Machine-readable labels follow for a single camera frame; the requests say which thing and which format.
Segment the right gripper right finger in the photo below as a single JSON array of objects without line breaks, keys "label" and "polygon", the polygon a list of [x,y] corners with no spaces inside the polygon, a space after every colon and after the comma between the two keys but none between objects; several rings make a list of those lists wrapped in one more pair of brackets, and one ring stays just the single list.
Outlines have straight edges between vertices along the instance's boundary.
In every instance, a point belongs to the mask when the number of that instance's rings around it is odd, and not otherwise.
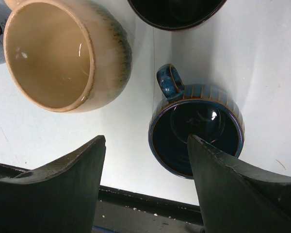
[{"label": "right gripper right finger", "polygon": [[188,153],[205,231],[291,233],[291,177],[233,157],[196,135]]}]

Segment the beige round mug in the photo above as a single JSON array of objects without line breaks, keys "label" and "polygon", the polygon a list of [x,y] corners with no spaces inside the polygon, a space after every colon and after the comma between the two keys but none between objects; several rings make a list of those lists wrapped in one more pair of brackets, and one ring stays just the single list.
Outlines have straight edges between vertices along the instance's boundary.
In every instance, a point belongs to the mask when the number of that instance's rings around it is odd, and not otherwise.
[{"label": "beige round mug", "polygon": [[3,47],[21,93],[57,113],[88,112],[115,100],[132,69],[127,33],[91,0],[8,0]]}]

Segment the dark brown mug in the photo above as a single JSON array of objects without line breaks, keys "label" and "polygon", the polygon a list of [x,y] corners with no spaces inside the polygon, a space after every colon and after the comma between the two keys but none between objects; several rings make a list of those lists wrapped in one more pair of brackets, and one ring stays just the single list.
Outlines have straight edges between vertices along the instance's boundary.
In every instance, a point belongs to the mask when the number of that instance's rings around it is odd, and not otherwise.
[{"label": "dark brown mug", "polygon": [[182,31],[206,22],[226,0],[128,0],[135,14],[148,25],[165,31]]}]

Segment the blue ribbed mug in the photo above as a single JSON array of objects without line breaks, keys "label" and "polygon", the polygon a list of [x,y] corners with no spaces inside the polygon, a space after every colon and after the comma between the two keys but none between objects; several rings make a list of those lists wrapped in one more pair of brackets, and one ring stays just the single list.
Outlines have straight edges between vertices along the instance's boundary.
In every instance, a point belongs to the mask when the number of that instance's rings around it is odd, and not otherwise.
[{"label": "blue ribbed mug", "polygon": [[149,147],[172,174],[193,179],[188,155],[189,135],[196,135],[238,158],[245,140],[243,116],[228,94],[208,84],[185,85],[172,64],[156,74],[164,95],[148,128]]}]

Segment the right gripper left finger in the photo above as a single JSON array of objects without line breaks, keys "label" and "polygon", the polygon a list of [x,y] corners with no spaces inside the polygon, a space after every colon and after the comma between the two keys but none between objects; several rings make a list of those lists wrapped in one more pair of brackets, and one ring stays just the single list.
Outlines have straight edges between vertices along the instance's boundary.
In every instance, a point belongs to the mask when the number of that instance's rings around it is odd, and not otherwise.
[{"label": "right gripper left finger", "polygon": [[0,164],[0,233],[89,233],[105,137],[33,170]]}]

